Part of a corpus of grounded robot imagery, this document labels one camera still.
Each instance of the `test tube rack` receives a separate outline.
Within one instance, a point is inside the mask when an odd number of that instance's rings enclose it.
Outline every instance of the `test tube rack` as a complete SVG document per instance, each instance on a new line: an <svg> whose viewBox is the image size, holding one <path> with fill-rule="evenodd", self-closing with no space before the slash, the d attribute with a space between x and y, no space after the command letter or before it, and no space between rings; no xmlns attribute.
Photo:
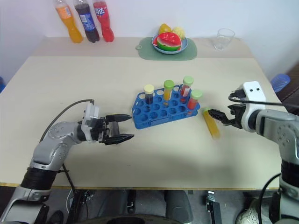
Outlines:
<svg viewBox="0 0 299 224"><path fill-rule="evenodd" d="M197 115L200 105L197 103L194 110L187 108L191 90L188 96L182 97L180 94L182 85L175 85L170 100L163 99L164 88L154 91L152 104L145 102L145 93L137 95L132 107L133 120L137 129L143 129L179 119L189 118Z"/></svg>

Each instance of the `yellow cap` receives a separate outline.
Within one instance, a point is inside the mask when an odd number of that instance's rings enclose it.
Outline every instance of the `yellow cap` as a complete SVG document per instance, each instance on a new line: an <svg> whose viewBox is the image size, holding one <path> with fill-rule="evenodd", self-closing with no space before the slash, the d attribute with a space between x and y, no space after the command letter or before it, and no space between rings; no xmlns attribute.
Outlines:
<svg viewBox="0 0 299 224"><path fill-rule="evenodd" d="M147 85L144 86L145 94L152 94L152 93L154 93L154 90L155 90L155 88L151 84L147 84Z"/></svg>

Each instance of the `watermelon slice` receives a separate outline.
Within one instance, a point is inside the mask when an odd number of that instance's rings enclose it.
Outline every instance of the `watermelon slice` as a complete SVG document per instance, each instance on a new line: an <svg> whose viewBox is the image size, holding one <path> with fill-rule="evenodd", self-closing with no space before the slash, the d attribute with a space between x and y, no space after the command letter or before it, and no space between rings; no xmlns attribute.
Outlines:
<svg viewBox="0 0 299 224"><path fill-rule="evenodd" d="M157 44L161 50L176 51L181 48L182 40L173 32L165 32L158 36Z"/></svg>

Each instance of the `orange soda bottle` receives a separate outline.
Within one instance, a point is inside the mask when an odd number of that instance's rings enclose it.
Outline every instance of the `orange soda bottle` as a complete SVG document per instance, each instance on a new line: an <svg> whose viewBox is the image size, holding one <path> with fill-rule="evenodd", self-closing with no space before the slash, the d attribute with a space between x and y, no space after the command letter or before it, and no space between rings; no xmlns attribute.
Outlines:
<svg viewBox="0 0 299 224"><path fill-rule="evenodd" d="M54 4L59 17L69 30L71 41L73 41L74 43L81 43L83 41L83 37L76 27L68 4L64 0L54 0Z"/></svg>

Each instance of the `beige tabletop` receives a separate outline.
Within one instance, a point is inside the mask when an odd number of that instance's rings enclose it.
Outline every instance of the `beige tabletop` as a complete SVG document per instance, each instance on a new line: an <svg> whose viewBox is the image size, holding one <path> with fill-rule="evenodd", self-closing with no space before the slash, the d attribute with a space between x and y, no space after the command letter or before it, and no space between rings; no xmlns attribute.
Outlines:
<svg viewBox="0 0 299 224"><path fill-rule="evenodd" d="M268 101L278 102L270 83L240 40L223 52L208 39L194 39L198 57L190 61L147 61L138 57L140 38L115 43L67 38L45 39L0 94L0 182L19 184L43 131L69 104L95 99L100 115L131 114L145 84L161 88L164 80L180 84L185 75L201 89L201 107L229 115L228 95L240 84L258 81ZM79 121L86 104L66 112L59 121ZM65 161L78 188L260 189L280 171L275 143L232 126L217 123L213 140L199 111L197 116L138 130L133 120L120 123L121 133L135 137L119 145L75 145ZM58 174L55 186L69 186ZM273 182L270 187L278 187Z"/></svg>

